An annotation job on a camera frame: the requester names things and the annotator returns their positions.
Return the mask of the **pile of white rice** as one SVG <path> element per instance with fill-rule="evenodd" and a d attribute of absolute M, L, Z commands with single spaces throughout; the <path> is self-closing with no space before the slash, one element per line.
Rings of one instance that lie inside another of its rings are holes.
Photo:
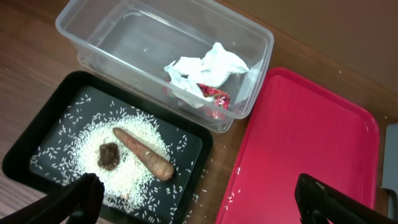
<path fill-rule="evenodd" d="M 121 197 L 132 207 L 144 203 L 144 187 L 155 177 L 145 165 L 113 133 L 121 128 L 141 143 L 148 146 L 164 159 L 169 160 L 169 149 L 158 132 L 157 125 L 143 116 L 123 116 L 112 121 L 88 124 L 78 135 L 73 145 L 72 162 L 77 172 L 95 173 L 104 183 L 104 203 Z M 98 165 L 100 145 L 115 143 L 120 154 L 119 164 L 113 170 Z"/>

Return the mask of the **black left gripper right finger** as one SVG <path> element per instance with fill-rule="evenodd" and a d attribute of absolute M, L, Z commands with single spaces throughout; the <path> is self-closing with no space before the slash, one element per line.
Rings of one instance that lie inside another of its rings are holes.
<path fill-rule="evenodd" d="M 298 177 L 295 201 L 301 224 L 397 224 L 305 173 Z"/>

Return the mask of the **white tissue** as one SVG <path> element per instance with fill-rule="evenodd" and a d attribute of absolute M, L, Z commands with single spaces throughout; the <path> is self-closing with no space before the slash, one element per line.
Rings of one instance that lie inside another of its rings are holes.
<path fill-rule="evenodd" d="M 171 84 L 207 101 L 198 84 L 204 84 L 217 89 L 225 83 L 230 75 L 243 74 L 249 71 L 243 59 L 224 49 L 216 42 L 203 58 L 180 57 L 164 67 L 170 75 Z"/>

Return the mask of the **red snack wrapper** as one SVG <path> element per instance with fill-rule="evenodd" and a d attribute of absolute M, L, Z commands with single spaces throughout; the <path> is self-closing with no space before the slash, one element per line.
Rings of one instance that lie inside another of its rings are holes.
<path fill-rule="evenodd" d="M 203 96 L 206 99 L 211 98 L 216 106 L 219 106 L 225 110 L 229 108 L 229 103 L 230 103 L 229 93 L 204 84 L 198 84 L 198 87 L 203 93 Z"/>

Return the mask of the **brown food scrap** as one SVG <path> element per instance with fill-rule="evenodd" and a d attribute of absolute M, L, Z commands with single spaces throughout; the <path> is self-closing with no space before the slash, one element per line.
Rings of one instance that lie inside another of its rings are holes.
<path fill-rule="evenodd" d="M 118 145 L 110 142 L 99 147 L 99 159 L 97 164 L 108 171 L 114 170 L 120 162 Z"/>

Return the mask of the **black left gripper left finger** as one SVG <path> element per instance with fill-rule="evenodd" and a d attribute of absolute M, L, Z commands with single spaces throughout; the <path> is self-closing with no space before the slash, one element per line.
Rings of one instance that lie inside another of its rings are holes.
<path fill-rule="evenodd" d="M 94 174 L 83 174 L 73 183 L 4 217 L 1 224 L 96 223 L 104 199 L 104 183 Z"/>

